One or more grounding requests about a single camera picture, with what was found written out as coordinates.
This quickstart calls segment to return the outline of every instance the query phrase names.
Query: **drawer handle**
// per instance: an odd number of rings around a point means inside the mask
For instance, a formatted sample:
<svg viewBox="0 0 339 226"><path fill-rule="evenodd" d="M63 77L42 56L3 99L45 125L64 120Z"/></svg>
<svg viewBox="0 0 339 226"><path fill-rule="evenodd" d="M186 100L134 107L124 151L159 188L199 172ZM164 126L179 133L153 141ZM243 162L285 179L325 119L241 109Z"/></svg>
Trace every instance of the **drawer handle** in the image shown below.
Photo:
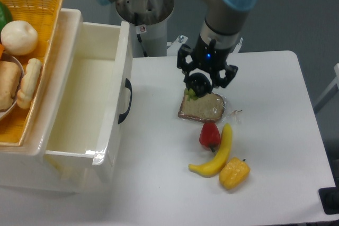
<svg viewBox="0 0 339 226"><path fill-rule="evenodd" d="M129 110L131 109L131 104L132 104L132 96L133 96L132 84L127 78L125 80L125 88L128 88L131 91L131 95L129 97L129 105L128 105L126 112L119 115L118 124L121 124L126 119L129 113Z"/></svg>

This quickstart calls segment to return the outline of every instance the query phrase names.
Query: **bread roll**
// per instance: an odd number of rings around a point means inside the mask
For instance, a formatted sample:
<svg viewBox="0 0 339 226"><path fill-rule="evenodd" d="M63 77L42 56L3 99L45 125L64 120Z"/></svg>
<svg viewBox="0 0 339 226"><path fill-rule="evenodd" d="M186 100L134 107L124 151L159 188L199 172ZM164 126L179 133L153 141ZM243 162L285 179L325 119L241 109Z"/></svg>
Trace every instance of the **bread roll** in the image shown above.
<svg viewBox="0 0 339 226"><path fill-rule="evenodd" d="M31 107L35 87L37 86L42 63L31 58L26 66L26 73L21 80L20 90L17 92L17 105L22 109Z"/></svg>
<svg viewBox="0 0 339 226"><path fill-rule="evenodd" d="M0 110L12 106L20 75L21 71L17 64L0 61Z"/></svg>
<svg viewBox="0 0 339 226"><path fill-rule="evenodd" d="M211 93L197 100L188 99L184 95L178 117L206 123L217 122L224 113L225 102L220 95Z"/></svg>

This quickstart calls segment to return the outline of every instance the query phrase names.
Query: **banana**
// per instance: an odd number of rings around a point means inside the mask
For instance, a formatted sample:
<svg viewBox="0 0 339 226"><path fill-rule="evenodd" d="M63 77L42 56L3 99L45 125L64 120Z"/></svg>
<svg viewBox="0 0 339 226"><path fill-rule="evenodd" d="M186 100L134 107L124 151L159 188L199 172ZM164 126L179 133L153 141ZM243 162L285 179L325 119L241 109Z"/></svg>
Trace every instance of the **banana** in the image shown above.
<svg viewBox="0 0 339 226"><path fill-rule="evenodd" d="M219 173L226 165L232 147L232 128L226 123L221 133L221 144L216 156L209 162L201 165L189 164L189 170L203 177L212 177Z"/></svg>

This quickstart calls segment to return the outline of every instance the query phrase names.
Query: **wicker basket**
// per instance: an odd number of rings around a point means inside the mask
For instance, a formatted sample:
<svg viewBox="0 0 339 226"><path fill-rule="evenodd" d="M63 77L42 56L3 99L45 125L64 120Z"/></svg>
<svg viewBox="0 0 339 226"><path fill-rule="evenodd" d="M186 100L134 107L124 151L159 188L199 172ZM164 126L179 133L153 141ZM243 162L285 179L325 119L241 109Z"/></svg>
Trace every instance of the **wicker basket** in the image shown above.
<svg viewBox="0 0 339 226"><path fill-rule="evenodd" d="M55 33L58 15L63 0L0 0L11 11L13 20L29 22L38 32L38 46L34 52L18 56L18 60L26 68L28 60L37 58L43 63L31 108L23 110L16 107L6 118L0 121L0 146L21 146L26 133L30 129L44 88L44 77L48 56Z"/></svg>

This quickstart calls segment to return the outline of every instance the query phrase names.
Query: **red bell pepper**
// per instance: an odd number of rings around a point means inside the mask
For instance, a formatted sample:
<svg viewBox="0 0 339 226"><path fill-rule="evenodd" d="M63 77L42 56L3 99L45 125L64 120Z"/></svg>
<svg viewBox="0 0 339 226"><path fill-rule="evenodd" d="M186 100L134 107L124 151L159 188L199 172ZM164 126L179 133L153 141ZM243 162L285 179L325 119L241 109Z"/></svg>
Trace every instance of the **red bell pepper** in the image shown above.
<svg viewBox="0 0 339 226"><path fill-rule="evenodd" d="M212 152L220 145L221 137L218 127L214 123L205 123L201 129L200 144L211 149Z"/></svg>

